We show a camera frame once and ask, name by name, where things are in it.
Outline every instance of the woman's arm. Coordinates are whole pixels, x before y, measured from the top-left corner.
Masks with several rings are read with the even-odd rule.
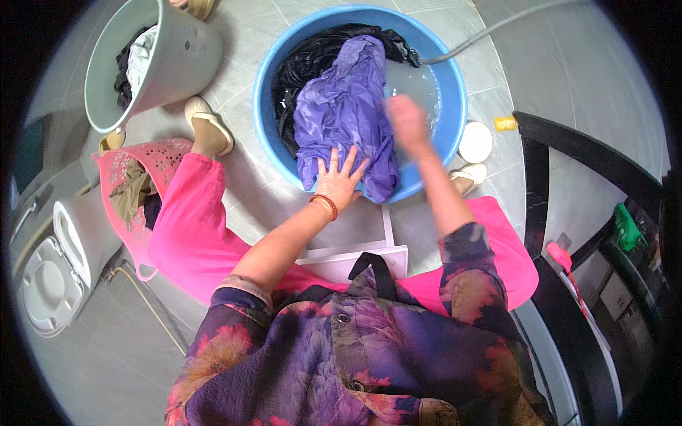
[[[362,193],[355,187],[367,165],[366,159],[350,174],[357,148],[349,151],[341,171],[338,170],[338,150],[331,150],[329,172],[322,159],[318,159],[320,175],[315,194],[328,197],[336,205],[338,214],[348,208]],[[306,247],[331,220],[333,212],[322,200],[316,199],[302,208],[286,222],[263,237],[246,252],[232,273],[240,275],[267,292],[274,290],[277,283],[291,268],[301,250]]]
[[[426,198],[441,237],[474,222],[471,210],[450,181],[441,159],[433,149],[425,112],[405,95],[390,97],[387,104],[396,140],[419,168]]]

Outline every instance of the gray bucket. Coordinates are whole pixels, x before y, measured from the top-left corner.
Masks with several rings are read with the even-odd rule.
[[[118,106],[116,56],[142,27],[158,24],[147,73],[128,108]],[[97,40],[85,76],[85,111],[99,133],[120,131],[130,117],[196,95],[216,76],[220,34],[168,0],[129,0]]]

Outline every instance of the shoe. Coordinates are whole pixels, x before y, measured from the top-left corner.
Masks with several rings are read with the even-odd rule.
[[[464,190],[462,190],[462,197],[467,195],[469,192],[473,191],[474,189],[478,188],[478,185],[481,185],[483,181],[486,180],[486,165],[483,163],[476,163],[476,164],[467,164],[466,166],[457,169],[457,170],[450,170],[450,173],[447,175],[449,176],[451,181],[455,181],[455,179],[466,179],[466,185],[464,186]]]
[[[100,140],[98,149],[100,157],[102,157],[107,151],[122,147],[123,142],[125,142],[125,132],[116,133],[114,130],[113,132],[109,133]]]
[[[206,20],[214,2],[215,0],[189,0],[187,11],[197,19]]]
[[[185,104],[185,118],[190,126],[192,126],[192,129],[194,129],[194,126],[192,125],[192,119],[194,117],[210,121],[211,124],[216,126],[225,135],[225,138],[227,138],[227,147],[219,152],[218,155],[225,155],[232,151],[232,148],[235,146],[235,139],[232,137],[230,131],[220,124],[218,118],[213,115],[213,111],[211,111],[211,107],[206,101],[199,96],[191,97]]]

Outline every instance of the woman's left hand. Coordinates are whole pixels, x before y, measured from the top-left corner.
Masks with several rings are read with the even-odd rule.
[[[329,172],[327,172],[324,160],[321,158],[317,159],[320,174],[317,178],[315,194],[324,195],[330,199],[336,205],[339,215],[362,195],[362,191],[355,191],[355,187],[360,182],[365,166],[367,166],[370,159],[366,158],[360,164],[360,167],[353,174],[350,174],[356,155],[357,147],[353,145],[348,152],[348,157],[346,157],[341,171],[339,171],[339,151],[337,148],[331,149]]]

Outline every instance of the water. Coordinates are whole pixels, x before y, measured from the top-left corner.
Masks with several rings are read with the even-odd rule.
[[[386,61],[386,85],[384,96],[408,95],[426,111],[426,125],[435,132],[441,113],[441,92],[436,84],[436,76],[429,65],[415,68],[408,63]],[[395,145],[399,167],[407,164],[406,155]]]

